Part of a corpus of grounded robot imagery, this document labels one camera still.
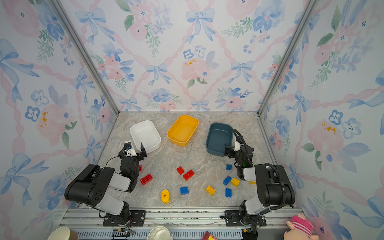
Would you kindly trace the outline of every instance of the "wall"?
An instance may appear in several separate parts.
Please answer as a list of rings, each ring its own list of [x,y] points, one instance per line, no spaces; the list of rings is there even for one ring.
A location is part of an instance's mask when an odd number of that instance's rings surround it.
[[[384,239],[383,10],[320,0],[263,115],[321,240]]]
[[[45,1],[0,5],[0,239],[47,239],[116,115]]]
[[[254,111],[307,0],[61,3],[121,110]]]

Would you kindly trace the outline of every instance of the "dark blue plastic bin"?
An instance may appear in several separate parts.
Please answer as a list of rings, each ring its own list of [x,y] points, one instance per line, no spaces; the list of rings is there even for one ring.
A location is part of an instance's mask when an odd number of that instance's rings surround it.
[[[205,144],[207,152],[217,156],[224,156],[226,143],[232,145],[233,128],[224,123],[214,122],[209,127],[207,142]]]

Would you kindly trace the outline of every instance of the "gray marble surface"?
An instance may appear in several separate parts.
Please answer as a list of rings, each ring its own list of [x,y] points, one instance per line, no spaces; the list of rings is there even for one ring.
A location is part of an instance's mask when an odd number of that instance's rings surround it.
[[[200,124],[185,147],[171,143],[167,137],[167,131],[183,114],[197,118]],[[219,157],[206,151],[205,142],[209,127],[214,122],[231,125],[243,136],[246,143],[255,148],[253,163],[260,164],[271,162],[265,142],[262,138],[259,126],[252,112],[210,112],[210,113],[120,113],[111,136],[100,158],[99,165],[104,167],[107,160],[117,156],[125,141],[131,140],[129,129],[132,125],[151,120],[161,136],[161,147],[148,154],[140,164],[143,171],[140,172],[138,183],[132,193],[109,189],[114,197],[129,203],[130,207],[160,207],[160,206],[236,206],[243,200],[250,199],[256,192],[256,185],[248,181],[241,181],[236,188],[229,183],[223,184],[227,176],[237,177],[234,159],[227,156]],[[232,164],[232,170],[226,170],[226,164]],[[193,170],[195,175],[185,181],[182,175],[176,171],[181,166],[185,172]],[[108,167],[116,168],[119,172],[120,158],[110,160]],[[151,174],[153,180],[143,186],[140,179]],[[205,191],[211,185],[216,192],[211,196]],[[188,187],[189,194],[180,195],[180,187]],[[225,197],[225,188],[232,189],[232,197]],[[161,201],[162,190],[168,189],[170,202]]]

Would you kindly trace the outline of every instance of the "plush toy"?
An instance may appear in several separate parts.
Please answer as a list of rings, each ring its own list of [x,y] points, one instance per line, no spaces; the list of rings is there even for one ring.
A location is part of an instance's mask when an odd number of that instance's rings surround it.
[[[319,240],[318,235],[312,235],[313,226],[304,215],[293,216],[286,223],[291,230],[285,232],[284,240]]]

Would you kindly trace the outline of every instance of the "yellow plastic bin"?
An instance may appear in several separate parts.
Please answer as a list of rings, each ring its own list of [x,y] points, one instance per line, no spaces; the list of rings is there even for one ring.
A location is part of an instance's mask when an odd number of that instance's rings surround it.
[[[199,121],[189,115],[181,115],[167,132],[169,140],[181,147],[185,147],[191,140]]]

